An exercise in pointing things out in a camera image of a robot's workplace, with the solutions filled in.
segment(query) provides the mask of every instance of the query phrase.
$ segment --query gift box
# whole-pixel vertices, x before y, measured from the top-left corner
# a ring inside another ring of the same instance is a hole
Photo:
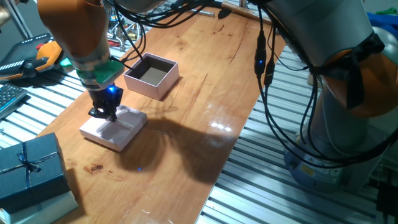
[[[54,133],[0,150],[0,208],[12,214],[70,191]]]
[[[5,224],[50,224],[77,206],[70,191],[13,214],[0,210],[0,223],[3,221]]]
[[[138,60],[124,74],[129,90],[161,100],[180,77],[178,63],[150,53],[145,53],[144,66]]]
[[[116,110],[116,121],[91,117],[82,127],[84,137],[115,151],[122,151],[147,122],[147,115],[128,106]]]

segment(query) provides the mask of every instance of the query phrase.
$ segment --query dark blue gift box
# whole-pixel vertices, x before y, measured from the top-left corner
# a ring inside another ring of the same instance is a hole
[[[8,214],[70,191],[58,139],[48,134],[0,150],[0,208]]]

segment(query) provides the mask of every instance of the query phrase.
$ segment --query wooden table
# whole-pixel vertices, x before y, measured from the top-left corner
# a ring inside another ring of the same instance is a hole
[[[194,223],[259,96],[258,33],[258,22],[234,14],[152,29],[146,51],[178,62],[181,77],[163,101],[116,80],[122,104],[149,119],[120,153],[80,135],[92,107],[87,92],[41,132],[56,133],[79,203],[57,223]],[[283,46],[278,37],[278,55]]]

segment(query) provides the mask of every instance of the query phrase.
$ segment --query pink box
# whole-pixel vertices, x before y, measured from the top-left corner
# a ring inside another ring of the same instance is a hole
[[[142,57],[145,68],[142,67],[142,60],[138,60],[132,66],[133,70],[125,72],[124,81],[129,90],[161,100],[180,77],[178,64],[150,53]]]

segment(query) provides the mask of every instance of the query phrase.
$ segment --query black ribbon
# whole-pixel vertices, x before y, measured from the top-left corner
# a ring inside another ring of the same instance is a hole
[[[16,170],[18,168],[21,167],[25,167],[25,180],[26,180],[26,188],[29,190],[30,189],[30,172],[40,172],[42,169],[36,165],[39,164],[41,162],[46,161],[47,159],[50,159],[51,157],[54,157],[58,152],[53,152],[47,156],[43,156],[40,159],[36,160],[36,161],[28,161],[27,159],[27,150],[26,150],[26,143],[23,142],[22,143],[22,153],[18,153],[17,157],[19,159],[19,161],[21,162],[20,165],[15,166],[15,167],[11,167],[11,168],[7,168],[4,170],[0,170],[0,175],[1,174],[5,174],[8,173],[10,171]]]
[[[384,44],[374,32],[357,47],[338,61],[322,67],[312,67],[310,72],[317,75],[347,81],[347,109],[350,110],[363,103],[365,90],[363,86],[362,72],[359,63],[367,59],[371,54],[377,54],[384,50]]]

